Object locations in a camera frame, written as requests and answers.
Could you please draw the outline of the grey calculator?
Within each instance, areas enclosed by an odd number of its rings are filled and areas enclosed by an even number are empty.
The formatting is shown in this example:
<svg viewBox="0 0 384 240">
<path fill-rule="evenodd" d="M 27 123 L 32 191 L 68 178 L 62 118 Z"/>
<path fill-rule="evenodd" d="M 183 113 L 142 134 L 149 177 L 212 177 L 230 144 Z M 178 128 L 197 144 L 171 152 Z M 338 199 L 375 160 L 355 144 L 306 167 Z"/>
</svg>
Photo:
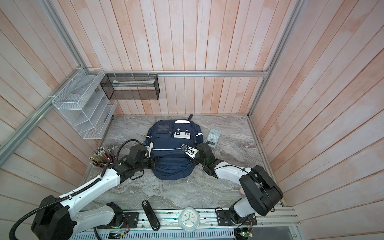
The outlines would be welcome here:
<svg viewBox="0 0 384 240">
<path fill-rule="evenodd" d="M 212 149 L 215 149 L 217 144 L 218 144 L 220 136 L 221 136 L 221 131 L 216 130 L 216 129 L 210 129 L 209 134 L 208 134 L 207 139 L 206 139 L 206 143 L 208 143 L 208 145 Z"/>
</svg>

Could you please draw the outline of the navy blue student backpack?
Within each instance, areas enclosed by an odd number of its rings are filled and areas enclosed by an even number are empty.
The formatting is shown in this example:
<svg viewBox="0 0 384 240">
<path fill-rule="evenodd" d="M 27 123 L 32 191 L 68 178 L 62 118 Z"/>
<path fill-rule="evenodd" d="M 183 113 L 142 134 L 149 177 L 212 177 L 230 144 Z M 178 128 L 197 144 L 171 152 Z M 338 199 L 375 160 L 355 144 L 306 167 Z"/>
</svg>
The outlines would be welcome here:
<svg viewBox="0 0 384 240">
<path fill-rule="evenodd" d="M 192 117 L 158 121 L 149 128 L 146 140 L 153 144 L 151 155 L 159 158 L 153 169 L 158 179 L 179 180 L 193 172 L 196 165 L 182 147 L 194 148 L 204 141 L 204 136 Z"/>
</svg>

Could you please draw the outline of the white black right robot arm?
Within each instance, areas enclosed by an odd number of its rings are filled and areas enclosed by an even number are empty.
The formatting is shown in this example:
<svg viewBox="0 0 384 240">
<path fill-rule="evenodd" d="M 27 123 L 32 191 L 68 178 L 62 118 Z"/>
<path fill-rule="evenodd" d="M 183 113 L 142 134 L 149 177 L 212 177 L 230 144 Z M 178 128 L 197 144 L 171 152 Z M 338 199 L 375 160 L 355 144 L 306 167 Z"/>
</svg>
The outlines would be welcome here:
<svg viewBox="0 0 384 240">
<path fill-rule="evenodd" d="M 243 198 L 232 204 L 228 210 L 219 210 L 217 216 L 221 219 L 238 224 L 255 213 L 265 217 L 275 211 L 275 206 L 284 196 L 277 183 L 260 165 L 245 168 L 229 164 L 217 159 L 207 143 L 194 148 L 184 145 L 182 151 L 190 157 L 192 163 L 201 164 L 203 171 L 209 176 L 241 186 Z"/>
</svg>

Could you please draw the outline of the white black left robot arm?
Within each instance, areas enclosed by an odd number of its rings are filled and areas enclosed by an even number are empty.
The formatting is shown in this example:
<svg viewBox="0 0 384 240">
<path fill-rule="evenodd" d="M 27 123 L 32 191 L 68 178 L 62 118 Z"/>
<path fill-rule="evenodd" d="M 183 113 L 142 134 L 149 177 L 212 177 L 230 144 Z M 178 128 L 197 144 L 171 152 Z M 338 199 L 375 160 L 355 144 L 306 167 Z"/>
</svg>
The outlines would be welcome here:
<svg viewBox="0 0 384 240">
<path fill-rule="evenodd" d="M 17 228 L 29 217 L 35 218 L 31 230 L 40 240 L 68 240 L 98 226 L 125 226 L 124 211 L 115 203 L 86 212 L 82 209 L 104 192 L 132 178 L 135 173 L 154 169 L 158 158 L 151 155 L 152 148 L 152 143 L 138 143 L 121 160 L 105 165 L 102 173 L 93 180 L 57 198 L 46 197 L 38 208 L 16 221 L 10 229 L 9 238 L 17 238 Z"/>
</svg>

